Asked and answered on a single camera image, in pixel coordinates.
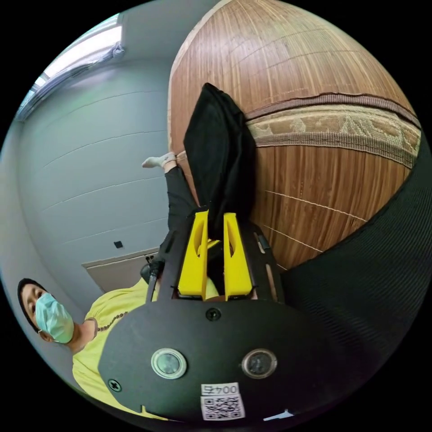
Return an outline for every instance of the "foot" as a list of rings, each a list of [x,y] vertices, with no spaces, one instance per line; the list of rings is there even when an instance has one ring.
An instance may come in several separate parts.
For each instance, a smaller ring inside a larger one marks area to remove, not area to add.
[[[166,163],[172,162],[176,160],[176,155],[174,153],[167,153],[163,156],[159,157],[148,157],[143,162],[143,168],[155,168],[155,167],[161,167],[163,168]]]

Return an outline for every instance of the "face mask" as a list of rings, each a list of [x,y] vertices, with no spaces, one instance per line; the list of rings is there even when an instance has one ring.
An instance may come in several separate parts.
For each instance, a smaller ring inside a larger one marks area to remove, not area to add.
[[[72,339],[74,323],[68,311],[51,294],[43,294],[36,301],[36,323],[59,343]]]

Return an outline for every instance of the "person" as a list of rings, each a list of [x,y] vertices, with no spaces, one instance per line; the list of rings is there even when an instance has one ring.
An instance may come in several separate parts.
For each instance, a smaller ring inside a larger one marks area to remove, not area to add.
[[[169,202],[168,228],[174,230],[197,208],[186,178],[177,165],[176,156],[167,153],[161,157],[150,157],[142,166],[164,170]],[[157,300],[159,287],[157,283],[152,301]],[[128,312],[145,303],[147,290],[148,284],[140,278],[131,288],[107,292],[92,304],[82,324],[74,322],[66,308],[32,279],[25,278],[19,282],[18,299],[29,324],[44,341],[69,348],[72,353],[72,374],[85,393],[107,405],[139,415],[119,404],[112,396],[99,375],[98,363],[110,330]],[[206,301],[220,301],[219,294],[208,277]],[[145,407],[140,415],[167,420],[147,413]]]

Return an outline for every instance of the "sticker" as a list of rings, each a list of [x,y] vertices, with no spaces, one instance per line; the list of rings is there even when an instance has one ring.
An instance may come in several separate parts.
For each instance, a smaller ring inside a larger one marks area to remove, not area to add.
[[[239,383],[201,385],[201,411],[204,420],[235,420],[246,417]]]
[[[238,382],[228,384],[201,384],[201,396],[238,395]]]

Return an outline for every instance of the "window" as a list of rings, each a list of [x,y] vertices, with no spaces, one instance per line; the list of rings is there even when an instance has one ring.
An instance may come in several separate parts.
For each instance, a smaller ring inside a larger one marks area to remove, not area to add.
[[[85,60],[92,54],[111,48],[122,39],[121,27],[114,27],[91,36],[60,54],[45,70],[44,74],[52,78],[78,61]]]
[[[119,14],[102,21],[93,27],[75,42],[70,44],[57,58],[44,70],[35,81],[24,100],[21,102],[18,112],[30,103],[32,97],[38,90],[42,89],[51,78],[56,77],[80,63],[98,60],[108,53],[116,44],[122,40],[122,27],[117,25]]]

